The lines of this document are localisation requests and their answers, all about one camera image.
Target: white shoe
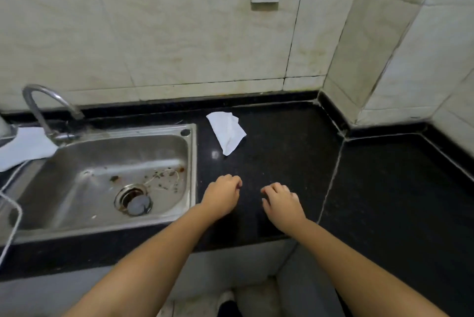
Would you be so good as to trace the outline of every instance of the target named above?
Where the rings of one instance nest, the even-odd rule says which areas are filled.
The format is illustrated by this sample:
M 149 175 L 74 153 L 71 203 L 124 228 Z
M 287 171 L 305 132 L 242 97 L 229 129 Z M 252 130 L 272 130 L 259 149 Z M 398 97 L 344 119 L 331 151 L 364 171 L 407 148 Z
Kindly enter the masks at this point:
M 220 306 L 227 301 L 235 301 L 234 292 L 232 292 L 232 290 L 222 292 L 222 294 L 219 296 L 217 299 L 216 314 L 219 312 Z

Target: chrome faucet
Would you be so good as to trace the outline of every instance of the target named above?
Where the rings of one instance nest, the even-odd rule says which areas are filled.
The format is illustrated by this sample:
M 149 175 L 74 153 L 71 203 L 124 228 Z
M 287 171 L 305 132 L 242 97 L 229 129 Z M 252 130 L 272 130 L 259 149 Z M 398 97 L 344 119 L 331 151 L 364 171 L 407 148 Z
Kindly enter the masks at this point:
M 54 143 L 62 143 L 62 142 L 67 142 L 70 140 L 77 139 L 79 136 L 70 134 L 70 133 L 59 133 L 57 131 L 54 131 L 51 127 L 49 127 L 48 123 L 44 119 L 43 114 L 41 113 L 38 105 L 35 103 L 35 100 L 33 100 L 32 93 L 34 91 L 38 92 L 43 92 L 47 94 L 49 97 L 55 99 L 57 102 L 62 104 L 65 108 L 68 109 L 68 111 L 71 113 L 71 115 L 74 117 L 76 120 L 82 120 L 84 118 L 84 114 L 73 104 L 70 104 L 68 101 L 66 101 L 64 98 L 62 98 L 56 91 L 51 90 L 47 87 L 40 86 L 40 85 L 34 85 L 34 84 L 29 84 L 23 87 L 23 98 L 25 99 L 25 102 L 27 103 L 29 109 L 33 113 L 33 115 L 36 117 L 36 119 L 39 122 L 39 125 L 43 127 L 44 133 L 54 142 Z

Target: drain strainer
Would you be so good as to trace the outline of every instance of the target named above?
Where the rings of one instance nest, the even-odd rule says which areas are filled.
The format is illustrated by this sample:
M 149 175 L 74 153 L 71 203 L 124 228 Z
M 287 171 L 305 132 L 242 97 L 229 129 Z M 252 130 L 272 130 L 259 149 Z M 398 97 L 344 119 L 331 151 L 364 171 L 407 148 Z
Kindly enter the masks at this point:
M 130 216 L 141 216 L 150 212 L 152 202 L 145 185 L 127 185 L 115 197 L 114 206 Z

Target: tiled floor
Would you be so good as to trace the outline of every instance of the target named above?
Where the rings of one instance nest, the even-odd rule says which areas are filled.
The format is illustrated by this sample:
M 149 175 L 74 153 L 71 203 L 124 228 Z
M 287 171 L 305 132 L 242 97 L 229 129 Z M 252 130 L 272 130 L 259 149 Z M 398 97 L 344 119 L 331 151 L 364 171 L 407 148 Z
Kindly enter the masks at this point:
M 274 278 L 234 290 L 243 317 L 282 317 L 280 297 Z M 159 317 L 216 317 L 220 293 L 167 302 Z

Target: sink basin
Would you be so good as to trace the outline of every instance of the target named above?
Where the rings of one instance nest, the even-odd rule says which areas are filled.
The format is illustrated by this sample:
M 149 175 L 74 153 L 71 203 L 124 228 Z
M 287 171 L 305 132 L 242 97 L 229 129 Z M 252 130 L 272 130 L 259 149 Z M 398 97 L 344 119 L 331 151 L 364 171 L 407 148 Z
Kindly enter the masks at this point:
M 174 221 L 196 200 L 196 125 L 88 133 L 29 163 L 7 194 L 23 208 L 16 243 Z M 3 201 L 4 240 L 16 218 Z

